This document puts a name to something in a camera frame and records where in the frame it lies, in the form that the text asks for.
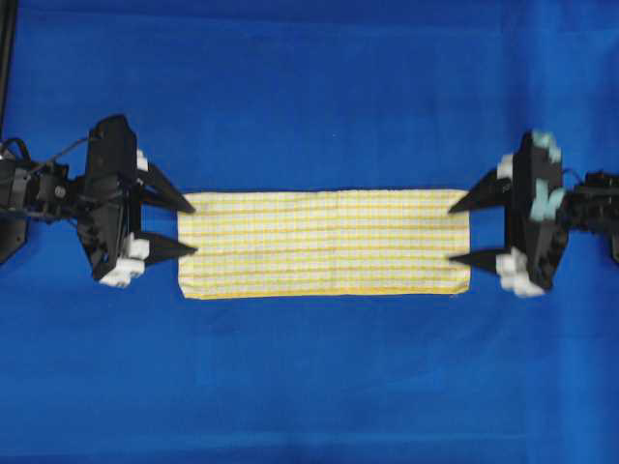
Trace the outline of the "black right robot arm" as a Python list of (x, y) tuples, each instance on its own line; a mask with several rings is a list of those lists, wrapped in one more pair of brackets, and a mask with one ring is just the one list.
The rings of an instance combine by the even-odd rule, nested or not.
[(450, 262), (493, 274), (504, 290), (525, 298), (552, 289), (573, 230), (608, 238), (616, 258), (617, 175), (589, 172), (573, 188), (566, 188), (565, 171), (555, 137), (527, 131), (518, 148), (503, 156), (449, 210), (459, 214), (502, 208), (504, 244), (452, 255)]

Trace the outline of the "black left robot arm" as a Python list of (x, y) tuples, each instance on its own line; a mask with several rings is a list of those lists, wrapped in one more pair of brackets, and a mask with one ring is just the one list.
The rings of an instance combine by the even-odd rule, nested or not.
[(35, 161), (15, 138), (1, 144), (1, 259), (26, 242), (32, 221), (70, 223), (100, 284), (125, 288), (155, 264), (197, 249), (142, 227), (143, 206), (192, 215), (190, 201), (139, 149), (128, 118), (100, 120), (83, 139), (85, 171), (71, 177), (57, 157)]

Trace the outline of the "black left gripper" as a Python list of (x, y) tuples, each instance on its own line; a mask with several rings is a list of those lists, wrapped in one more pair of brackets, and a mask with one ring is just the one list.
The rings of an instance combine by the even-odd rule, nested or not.
[(164, 235), (136, 230), (142, 203), (193, 214), (195, 207), (137, 146), (123, 114), (100, 120), (89, 131), (83, 185), (79, 189), (77, 237), (98, 283), (125, 288), (146, 265), (190, 256), (198, 251)]

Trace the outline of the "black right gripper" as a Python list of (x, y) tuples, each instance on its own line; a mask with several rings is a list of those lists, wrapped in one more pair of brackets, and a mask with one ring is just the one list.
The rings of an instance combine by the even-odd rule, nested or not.
[(506, 249), (487, 248), (448, 257), (450, 262), (498, 273), (503, 289), (521, 298), (538, 297), (553, 285), (567, 247), (558, 222), (566, 195), (562, 152), (555, 137), (541, 130), (522, 136), (518, 149), (502, 157), (448, 211), (472, 212), (506, 205)]

